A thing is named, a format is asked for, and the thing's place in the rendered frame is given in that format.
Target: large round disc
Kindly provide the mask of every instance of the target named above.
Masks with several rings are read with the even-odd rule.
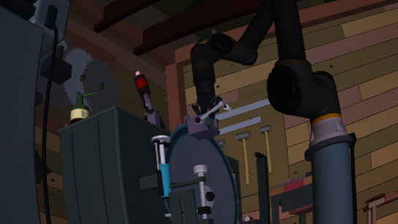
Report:
[[[171,181],[175,183],[196,179],[193,167],[206,165],[205,185],[214,193],[214,205],[208,219],[216,224],[236,224],[238,222],[238,196],[232,169],[223,150],[213,138],[198,140],[188,135],[186,125],[173,132],[166,151],[166,163],[171,165]],[[199,184],[173,189],[173,192],[195,189],[196,207],[200,206]]]

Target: hammer head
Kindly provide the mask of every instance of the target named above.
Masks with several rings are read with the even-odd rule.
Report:
[[[250,137],[250,131],[242,132],[235,135],[236,140],[241,140],[242,138],[248,138],[248,137]]]
[[[271,129],[271,125],[267,125],[267,126],[261,127],[260,132],[261,133],[268,132],[270,129]]]

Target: white knob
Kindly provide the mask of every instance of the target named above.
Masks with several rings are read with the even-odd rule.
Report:
[[[207,166],[206,165],[196,165],[193,167],[193,173],[198,174],[199,172],[207,172]]]

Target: hammer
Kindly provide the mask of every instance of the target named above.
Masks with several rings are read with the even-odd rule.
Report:
[[[250,137],[250,131],[242,132],[235,136],[236,140],[243,141],[244,171],[246,173],[246,185],[249,184],[249,166],[247,165],[246,138]]]
[[[267,162],[268,162],[268,172],[271,173],[271,156],[269,154],[269,142],[268,142],[268,132],[271,129],[271,125],[267,125],[260,128],[260,132],[266,135],[266,150],[267,150]]]

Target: black knob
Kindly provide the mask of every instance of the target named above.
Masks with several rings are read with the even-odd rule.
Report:
[[[211,192],[211,191],[209,191],[209,192],[207,192],[206,193],[206,199],[207,199],[207,201],[213,201],[214,200],[214,193],[213,192]]]

